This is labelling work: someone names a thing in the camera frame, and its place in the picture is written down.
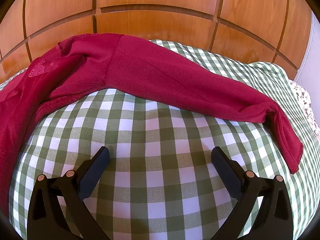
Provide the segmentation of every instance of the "wooden headboard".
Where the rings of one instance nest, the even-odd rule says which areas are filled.
[[[310,26],[304,0],[15,0],[0,23],[0,82],[63,39],[105,32],[274,62],[293,79]]]

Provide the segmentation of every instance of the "green and white checkered fabric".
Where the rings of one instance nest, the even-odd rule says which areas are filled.
[[[28,206],[39,174],[61,176],[106,146],[110,163],[85,204],[111,239],[210,239],[236,203],[211,164],[211,150],[220,146],[245,170],[284,177],[297,239],[319,202],[320,146],[285,72],[275,64],[242,64],[175,42],[152,42],[277,101],[304,145],[299,171],[289,173],[262,124],[204,116],[105,89],[49,114],[21,149],[9,198],[14,228],[27,239]],[[261,198],[241,235],[250,231],[260,203]],[[79,234],[63,198],[60,204]]]

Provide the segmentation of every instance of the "white wall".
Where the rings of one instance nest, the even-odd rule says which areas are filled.
[[[312,110],[320,125],[320,23],[313,13],[308,47],[294,81],[309,92]]]

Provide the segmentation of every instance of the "red garment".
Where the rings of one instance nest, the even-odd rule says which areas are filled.
[[[0,207],[7,216],[17,155],[35,126],[44,115],[105,88],[221,119],[266,122],[291,173],[298,170],[303,145],[271,98],[144,39],[84,34],[35,59],[0,92]]]

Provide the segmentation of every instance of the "checkered bedsheet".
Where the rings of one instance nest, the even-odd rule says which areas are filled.
[[[49,114],[21,149],[9,197],[14,228],[27,239],[28,206],[39,174],[61,176],[106,146],[110,163],[85,204],[111,239],[210,239],[236,203],[211,164],[211,150],[220,146],[245,170],[284,177],[297,239],[319,202],[320,147],[285,72],[275,64],[242,64],[175,42],[152,42],[277,101],[304,145],[299,171],[290,175],[262,124],[208,117],[105,89]],[[250,231],[260,203],[261,198],[241,235]],[[63,198],[60,204],[79,235]]]

